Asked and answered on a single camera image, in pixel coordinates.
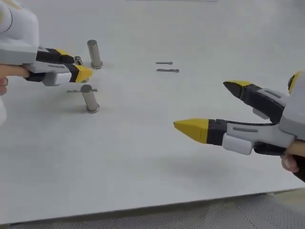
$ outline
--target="white tabletop surface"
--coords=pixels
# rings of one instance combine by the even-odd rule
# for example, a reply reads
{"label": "white tabletop surface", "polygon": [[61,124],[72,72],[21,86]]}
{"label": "white tabletop surface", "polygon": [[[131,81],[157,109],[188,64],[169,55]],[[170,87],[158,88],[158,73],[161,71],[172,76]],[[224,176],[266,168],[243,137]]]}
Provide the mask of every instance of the white tabletop surface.
{"label": "white tabletop surface", "polygon": [[[11,77],[0,127],[0,224],[305,187],[280,158],[201,145],[173,121],[262,122],[225,80],[287,91],[305,68],[302,0],[26,1],[41,44],[104,68],[90,80],[101,109],[85,112],[66,84]],[[173,61],[180,73],[156,72]]]}

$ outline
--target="yellow fingertip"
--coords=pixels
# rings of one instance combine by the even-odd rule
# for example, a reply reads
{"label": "yellow fingertip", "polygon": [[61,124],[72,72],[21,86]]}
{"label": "yellow fingertip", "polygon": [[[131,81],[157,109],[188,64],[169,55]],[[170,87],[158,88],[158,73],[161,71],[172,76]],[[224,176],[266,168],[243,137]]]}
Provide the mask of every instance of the yellow fingertip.
{"label": "yellow fingertip", "polygon": [[62,50],[62,49],[55,49],[57,52],[59,52],[61,55],[68,55],[68,56],[71,56],[69,54],[67,54],[66,51]]}
{"label": "yellow fingertip", "polygon": [[231,81],[225,81],[224,83],[236,83],[242,87],[248,86],[250,84],[252,84],[249,81],[240,81],[240,80],[231,80]]}
{"label": "yellow fingertip", "polygon": [[291,85],[289,87],[289,94],[291,94],[292,90],[294,89],[294,86],[295,86],[295,82],[296,80],[300,77],[300,74],[301,74],[301,71],[298,71],[295,75],[294,75],[294,78],[291,82]]}
{"label": "yellow fingertip", "polygon": [[80,82],[88,79],[93,74],[93,71],[90,68],[86,68],[81,65],[75,65],[75,67],[79,70],[79,73],[75,80],[75,82],[77,82],[77,83],[80,83]]}
{"label": "yellow fingertip", "polygon": [[191,139],[206,144],[209,131],[209,119],[194,118],[176,121],[173,124],[177,130],[189,136]]}

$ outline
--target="small metal rod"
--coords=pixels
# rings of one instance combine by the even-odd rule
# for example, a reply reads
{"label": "small metal rod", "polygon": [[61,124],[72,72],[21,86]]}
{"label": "small metal rod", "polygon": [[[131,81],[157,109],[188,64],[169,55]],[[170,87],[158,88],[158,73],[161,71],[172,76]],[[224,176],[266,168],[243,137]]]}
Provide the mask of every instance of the small metal rod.
{"label": "small metal rod", "polygon": [[174,73],[178,73],[179,69],[163,69],[163,68],[158,68],[157,72],[174,72]]}
{"label": "small metal rod", "polygon": [[74,57],[74,64],[84,66],[84,63],[82,62],[82,59],[80,56]]}
{"label": "small metal rod", "polygon": [[89,54],[91,58],[91,67],[93,69],[100,69],[103,67],[103,62],[101,61],[99,47],[97,46],[96,40],[89,40],[87,42]]}
{"label": "small metal rod", "polygon": [[156,62],[156,64],[173,64],[173,62]]}
{"label": "small metal rod", "polygon": [[[93,88],[92,89],[93,92],[98,92],[99,89],[97,88]],[[67,90],[68,93],[77,93],[77,92],[81,92],[81,90]]]}
{"label": "small metal rod", "polygon": [[81,94],[84,97],[87,111],[91,114],[96,113],[100,109],[100,105],[96,102],[94,92],[89,84],[85,84],[81,87]]}

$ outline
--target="human hand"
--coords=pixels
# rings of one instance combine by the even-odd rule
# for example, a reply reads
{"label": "human hand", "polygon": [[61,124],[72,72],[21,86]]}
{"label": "human hand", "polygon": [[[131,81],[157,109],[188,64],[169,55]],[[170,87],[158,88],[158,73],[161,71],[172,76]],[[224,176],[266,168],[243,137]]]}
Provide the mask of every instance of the human hand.
{"label": "human hand", "polygon": [[0,64],[0,95],[4,95],[7,91],[6,86],[9,83],[8,76],[16,75],[27,78],[29,74],[28,70],[21,66]]}
{"label": "human hand", "polygon": [[284,169],[296,173],[299,171],[294,155],[305,157],[305,142],[294,141],[286,150],[284,156],[281,156],[282,166]]}

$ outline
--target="gray floor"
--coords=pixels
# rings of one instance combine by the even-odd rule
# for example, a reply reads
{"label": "gray floor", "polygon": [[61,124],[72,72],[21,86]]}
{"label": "gray floor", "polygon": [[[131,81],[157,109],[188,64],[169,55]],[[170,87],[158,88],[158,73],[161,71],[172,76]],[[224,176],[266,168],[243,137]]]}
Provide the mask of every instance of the gray floor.
{"label": "gray floor", "polygon": [[[281,203],[289,208],[305,214],[305,188],[298,190],[291,190],[286,192],[274,193],[274,197],[280,200]],[[82,217],[82,221],[92,220],[92,216]],[[2,225],[0,229],[7,229],[9,225]]]}
{"label": "gray floor", "polygon": [[276,193],[275,196],[279,198],[282,203],[305,214],[305,188]]}

